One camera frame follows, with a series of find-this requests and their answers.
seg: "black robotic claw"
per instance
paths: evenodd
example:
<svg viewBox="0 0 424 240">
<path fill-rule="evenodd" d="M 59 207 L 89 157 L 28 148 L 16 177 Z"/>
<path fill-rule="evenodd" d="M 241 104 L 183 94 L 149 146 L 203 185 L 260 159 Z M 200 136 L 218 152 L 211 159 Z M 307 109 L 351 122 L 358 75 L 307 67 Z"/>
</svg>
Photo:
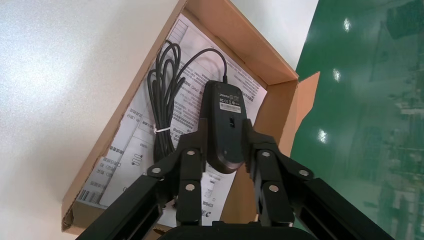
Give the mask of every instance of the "black robotic claw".
<svg viewBox="0 0 424 240">
<path fill-rule="evenodd" d="M 172 199 L 177 199 L 178 226 L 166 232 L 164 240 L 392 239 L 322 179 L 314 178 L 310 169 L 283 155 L 271 136 L 254 131 L 237 87 L 206 86 L 198 130 L 181 135 L 175 152 L 151 166 L 147 176 L 140 176 L 78 240 L 140 240 Z M 217 130 L 224 124 L 225 131 Z M 232 136 L 222 144 L 225 135 Z M 206 160 L 222 173 L 245 163 L 254 183 L 258 222 L 201 226 Z M 295 216 L 310 233 L 292 227 Z"/>
</svg>

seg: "white twist tie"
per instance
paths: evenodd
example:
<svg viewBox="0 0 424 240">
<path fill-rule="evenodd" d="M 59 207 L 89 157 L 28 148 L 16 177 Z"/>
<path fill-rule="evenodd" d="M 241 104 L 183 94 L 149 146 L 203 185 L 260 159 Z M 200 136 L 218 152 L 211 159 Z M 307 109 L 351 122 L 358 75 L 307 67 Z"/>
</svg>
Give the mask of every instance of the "white twist tie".
<svg viewBox="0 0 424 240">
<path fill-rule="evenodd" d="M 163 129 L 159 129 L 159 130 L 157 130 L 156 129 L 156 124 L 153 124 L 153 132 L 154 132 L 154 134 L 156 134 L 156 133 L 160 133 L 160 132 L 163 132 L 163 131 L 168 131 L 168 130 L 170 130 L 171 129 L 171 126 L 169 126 L 169 127 L 167 127 L 167 128 L 163 128 Z"/>
</svg>

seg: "paper document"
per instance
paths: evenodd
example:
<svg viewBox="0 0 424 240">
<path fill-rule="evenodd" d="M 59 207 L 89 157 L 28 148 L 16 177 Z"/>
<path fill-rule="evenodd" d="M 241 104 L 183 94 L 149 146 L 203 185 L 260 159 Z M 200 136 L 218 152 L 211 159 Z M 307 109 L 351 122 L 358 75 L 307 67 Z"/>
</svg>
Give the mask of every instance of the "paper document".
<svg viewBox="0 0 424 240">
<path fill-rule="evenodd" d="M 84 187 L 76 198 L 77 201 L 97 208 L 107 208 L 107 206 L 100 205 L 99 201 L 115 169 L 120 166 L 120 160 L 125 149 L 142 119 L 141 113 L 143 113 L 148 104 L 150 104 L 150 101 L 147 100 L 148 98 L 149 96 L 144 94 L 143 87 L 140 87 L 120 121 L 118 132 L 112 141 L 106 157 L 102 157 L 91 172 Z"/>
<path fill-rule="evenodd" d="M 180 44 L 181 66 L 203 49 L 212 47 L 220 50 L 182 15 L 178 18 L 169 39 Z M 228 83 L 238 86 L 243 91 L 247 117 L 254 122 L 266 91 L 231 58 L 225 54 L 224 56 L 227 60 Z M 197 130 L 202 102 L 201 92 L 203 92 L 208 80 L 222 81 L 223 73 L 224 65 L 221 58 L 214 52 L 207 52 L 191 63 L 182 74 L 182 77 L 186 77 L 186 80 L 175 98 L 171 122 L 171 135 L 175 146 L 181 134 Z M 146 87 L 142 91 L 145 95 L 148 94 Z M 129 141 L 120 161 L 120 166 L 116 168 L 106 191 L 101 197 L 101 205 L 110 206 L 140 175 L 146 174 L 148 167 L 153 164 L 155 139 L 153 124 L 154 118 L 149 103 L 146 110 L 142 112 L 141 121 Z M 222 174 L 209 165 L 206 167 L 206 172 L 201 180 L 203 225 L 211 225 L 212 221 L 220 219 L 234 176 L 235 173 Z M 176 211 L 172 207 L 164 209 L 158 223 L 175 227 L 175 214 Z"/>
<path fill-rule="evenodd" d="M 267 93 L 263 87 L 183 15 L 178 17 L 168 39 L 173 43 L 180 44 L 180 67 L 205 48 L 212 47 L 219 50 L 227 60 L 228 83 L 242 90 L 247 117 L 252 120 L 252 123 L 255 122 L 258 110 Z M 186 80 L 175 97 L 171 122 L 170 134 L 174 146 L 177 146 L 180 135 L 197 130 L 205 84 L 209 80 L 222 81 L 223 72 L 224 66 L 221 58 L 214 52 L 207 52 L 192 62 L 182 74 L 181 77 L 185 77 Z M 94 168 L 77 201 L 105 209 L 140 175 L 146 174 L 147 169 L 153 164 L 154 123 L 145 79 L 121 121 L 111 150 Z M 235 173 L 222 174 L 211 166 L 206 166 L 206 172 L 203 173 L 201 180 L 203 225 L 211 225 L 212 221 L 220 219 L 234 176 Z M 175 209 L 169 206 L 163 210 L 163 215 L 158 223 L 175 227 L 175 216 Z"/>
</svg>

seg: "green floor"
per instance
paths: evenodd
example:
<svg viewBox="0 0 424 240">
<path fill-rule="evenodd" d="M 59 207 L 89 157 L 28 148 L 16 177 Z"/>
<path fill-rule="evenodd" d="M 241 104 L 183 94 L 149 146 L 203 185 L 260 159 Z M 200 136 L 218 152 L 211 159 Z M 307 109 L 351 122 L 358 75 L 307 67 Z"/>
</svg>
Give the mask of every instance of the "green floor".
<svg viewBox="0 0 424 240">
<path fill-rule="evenodd" d="M 397 240 L 424 240 L 423 0 L 319 0 L 297 67 L 321 71 L 292 158 Z"/>
</svg>

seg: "cardboard box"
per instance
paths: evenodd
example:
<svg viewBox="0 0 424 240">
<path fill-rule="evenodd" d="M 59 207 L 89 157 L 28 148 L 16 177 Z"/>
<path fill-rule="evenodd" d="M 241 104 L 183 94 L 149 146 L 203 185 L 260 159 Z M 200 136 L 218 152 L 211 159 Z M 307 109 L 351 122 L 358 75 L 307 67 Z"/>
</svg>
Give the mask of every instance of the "cardboard box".
<svg viewBox="0 0 424 240">
<path fill-rule="evenodd" d="M 313 106 L 319 72 L 299 83 L 296 72 L 229 0 L 180 0 L 64 196 L 61 218 L 63 232 L 79 235 L 104 211 L 75 199 L 97 161 L 109 150 L 124 112 L 180 13 L 266 88 L 267 95 L 254 128 L 257 132 L 273 136 L 280 151 L 290 155 L 295 133 Z M 255 216 L 253 182 L 242 166 L 235 175 L 221 220 L 226 223 L 248 223 Z"/>
</svg>

